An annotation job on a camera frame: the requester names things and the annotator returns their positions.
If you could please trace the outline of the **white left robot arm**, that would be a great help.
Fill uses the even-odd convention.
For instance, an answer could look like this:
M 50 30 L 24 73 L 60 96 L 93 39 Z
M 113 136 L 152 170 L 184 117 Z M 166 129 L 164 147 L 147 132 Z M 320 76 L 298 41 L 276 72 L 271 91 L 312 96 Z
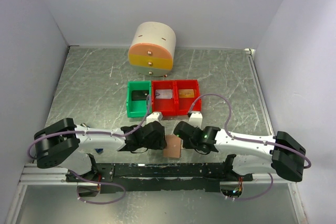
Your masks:
M 163 150 L 166 148 L 165 128 L 160 122 L 153 121 L 145 126 L 100 130 L 76 125 L 72 118 L 65 118 L 37 132 L 33 147 L 38 168 L 60 166 L 90 182 L 97 178 L 98 168 L 87 150 Z

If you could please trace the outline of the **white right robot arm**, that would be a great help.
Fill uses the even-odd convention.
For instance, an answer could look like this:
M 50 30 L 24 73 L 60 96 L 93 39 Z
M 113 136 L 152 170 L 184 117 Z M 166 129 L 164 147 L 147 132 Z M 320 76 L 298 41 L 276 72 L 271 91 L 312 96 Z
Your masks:
M 291 182 L 302 181 L 306 150 L 287 132 L 253 136 L 215 126 L 201 130 L 182 121 L 175 127 L 174 135 L 182 140 L 184 149 L 240 156 L 223 167 L 227 180 L 233 181 L 240 175 L 275 173 Z

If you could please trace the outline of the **tan leather card holder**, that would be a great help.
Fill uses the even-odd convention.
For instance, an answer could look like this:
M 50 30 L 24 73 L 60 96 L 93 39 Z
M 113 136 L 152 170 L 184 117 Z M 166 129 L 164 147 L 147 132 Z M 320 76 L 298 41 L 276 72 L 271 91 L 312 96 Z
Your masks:
M 163 150 L 163 157 L 180 158 L 181 157 L 181 139 L 175 135 L 166 135 L 166 147 Z

